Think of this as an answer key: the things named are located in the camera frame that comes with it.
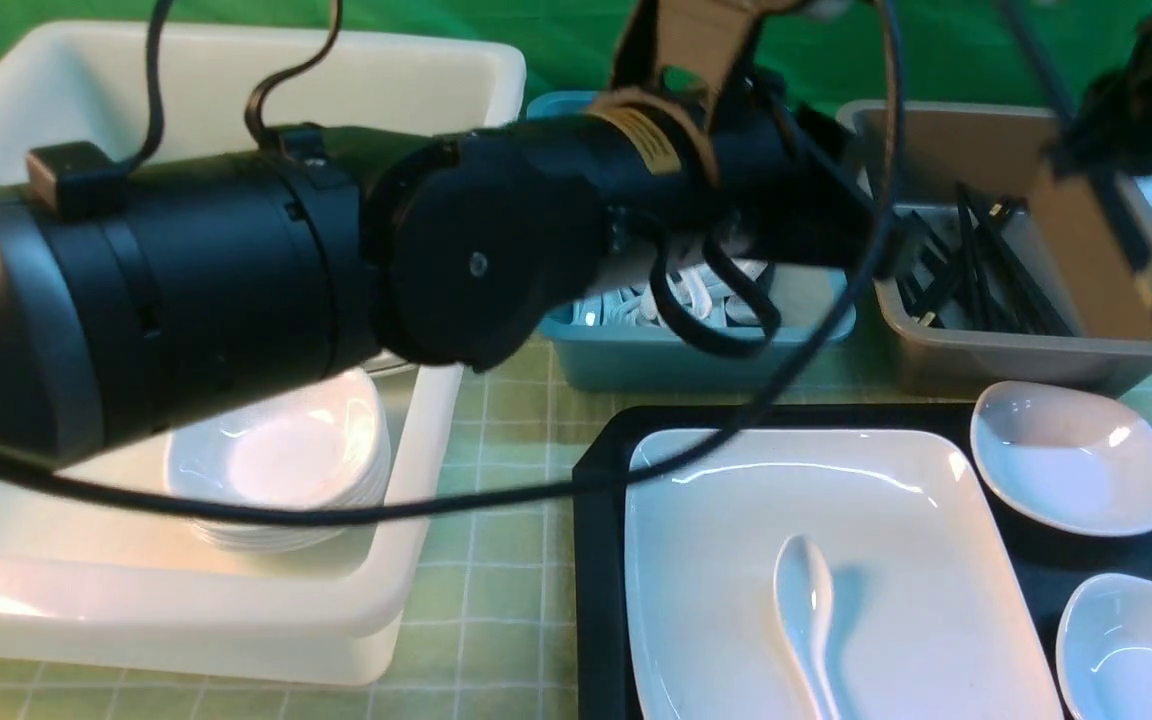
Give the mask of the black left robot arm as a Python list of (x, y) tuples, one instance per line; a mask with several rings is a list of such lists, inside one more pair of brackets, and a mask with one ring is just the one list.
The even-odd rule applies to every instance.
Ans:
[(123, 176), (33, 151), (0, 185), (0, 456), (65, 468), (321, 381), (382, 350), (502, 364), (545, 314), (727, 251), (826, 265), (783, 109), (713, 143), (645, 105), (425, 138), (287, 129)]

